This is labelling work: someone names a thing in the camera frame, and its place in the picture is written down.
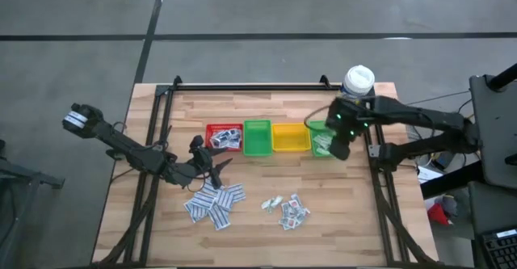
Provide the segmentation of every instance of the concrete floor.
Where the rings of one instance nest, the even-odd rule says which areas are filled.
[[[154,0],[0,0],[0,35],[145,34]],[[156,33],[515,32],[517,0],[163,0]],[[40,190],[20,268],[88,264],[113,162],[66,132],[74,102],[122,120],[143,42],[0,42],[0,138],[12,162],[66,177]],[[153,42],[143,82],[340,81],[363,64],[403,103],[468,89],[515,63],[517,39]],[[423,103],[456,110],[469,95]],[[440,258],[469,265],[436,234]]]

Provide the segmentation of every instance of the green basket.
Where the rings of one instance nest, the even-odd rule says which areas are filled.
[[[320,131],[313,131],[312,129],[310,129],[310,140],[311,140],[311,144],[312,144],[312,150],[313,150],[314,157],[331,157],[332,155],[330,153],[326,154],[326,153],[320,153],[317,151],[317,147],[319,147],[319,144],[316,141],[314,141],[314,138],[318,135],[321,135],[321,136],[328,135],[328,136],[332,137],[334,135],[334,132],[332,132],[327,127],[325,127],[324,120],[310,121],[309,127],[326,130],[326,132],[323,132],[323,131],[320,132]]]
[[[245,120],[243,150],[247,157],[266,157],[273,154],[270,120]]]

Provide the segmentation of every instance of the plastic bin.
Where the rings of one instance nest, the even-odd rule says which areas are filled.
[[[229,130],[231,128],[236,128],[241,130],[241,135],[244,138],[244,133],[242,131],[242,124],[207,124],[207,131],[204,135],[204,144],[207,147],[212,147],[212,143],[210,142],[210,138],[213,134],[216,132]],[[226,151],[228,152],[238,152],[242,151],[242,140],[241,140],[241,147],[239,149],[237,148],[228,148]]]
[[[318,143],[316,143],[314,141],[314,138],[318,135],[328,135],[328,136],[333,136],[334,135],[334,132],[332,132],[331,130],[329,130],[327,127],[325,127],[325,121],[324,120],[313,120],[313,121],[310,121],[309,122],[309,127],[311,128],[318,128],[318,129],[326,129],[326,132],[323,132],[323,131],[313,131],[313,130],[310,130],[310,140],[312,142],[312,147],[313,147],[313,154],[315,157],[331,157],[332,154],[325,154],[325,153],[320,153],[317,151],[317,147],[318,147]]]
[[[271,148],[271,121],[244,121],[244,155],[249,157],[266,157],[273,154]]]
[[[303,123],[273,124],[273,150],[300,152],[310,150],[309,130]]]

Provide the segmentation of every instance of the red basket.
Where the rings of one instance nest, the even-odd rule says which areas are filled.
[[[216,132],[224,131],[227,129],[236,128],[241,131],[241,137],[244,137],[244,133],[242,132],[243,126],[242,124],[207,124],[207,133],[204,136],[204,143],[207,147],[212,147],[212,143],[210,143],[210,138],[212,135]],[[227,151],[230,152],[238,152],[242,150],[242,139],[241,139],[241,146],[236,148],[228,148]]]

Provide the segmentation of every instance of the wooden table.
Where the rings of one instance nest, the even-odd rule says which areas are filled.
[[[142,144],[155,86],[135,85],[129,106],[125,133]],[[376,83],[375,89],[378,95],[397,97],[391,82]],[[248,119],[299,123],[314,109],[329,104],[334,96],[335,91],[176,91],[169,150],[179,156],[179,162],[186,161],[191,156],[188,144],[193,136],[204,135],[206,124]],[[162,111],[158,114],[159,126]],[[325,119],[325,115],[326,111],[315,119]],[[403,125],[383,129],[387,142],[407,141]],[[315,158],[310,151],[274,153],[267,158],[228,152],[216,157],[215,162],[226,158],[233,161],[221,174],[223,184],[244,183],[246,192],[246,200],[235,204],[229,215],[231,226],[216,231],[209,218],[193,224],[183,207],[192,194],[160,183],[149,266],[385,265],[363,138],[351,144],[351,156],[345,162]],[[127,169],[127,163],[117,163],[114,175]],[[137,172],[132,172],[110,186],[94,261],[106,256],[127,229],[137,178]],[[426,253],[437,259],[416,173],[409,167],[399,167],[394,182],[404,225]],[[191,189],[199,186],[193,183]],[[281,209],[268,214],[260,204],[275,195],[288,198],[294,192],[312,213],[301,227],[284,231],[277,223]],[[397,259],[395,237],[392,243]],[[136,256],[140,244],[141,235],[137,236]]]

